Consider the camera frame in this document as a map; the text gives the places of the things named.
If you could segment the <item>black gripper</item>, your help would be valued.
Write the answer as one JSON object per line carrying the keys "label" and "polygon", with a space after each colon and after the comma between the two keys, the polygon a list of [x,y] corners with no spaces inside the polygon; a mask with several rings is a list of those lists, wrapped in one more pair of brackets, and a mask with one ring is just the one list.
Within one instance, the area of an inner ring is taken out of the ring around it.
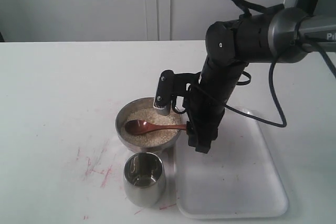
{"label": "black gripper", "polygon": [[188,145],[196,152],[208,153],[218,137],[218,127],[227,103],[248,63],[234,61],[221,66],[207,58],[198,80],[190,89],[187,128]]}

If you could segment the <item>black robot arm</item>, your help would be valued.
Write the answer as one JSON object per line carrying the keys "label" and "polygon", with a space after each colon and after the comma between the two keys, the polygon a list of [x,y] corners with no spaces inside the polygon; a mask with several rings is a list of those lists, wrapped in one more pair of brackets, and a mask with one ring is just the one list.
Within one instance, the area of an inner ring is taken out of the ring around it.
{"label": "black robot arm", "polygon": [[335,73],[328,57],[335,51],[335,18],[311,16],[295,7],[215,22],[207,30],[205,45],[203,69],[186,99],[188,144],[201,153],[207,153],[217,139],[227,101],[249,64],[270,64],[270,88],[277,63],[296,63],[310,52],[318,52]]}

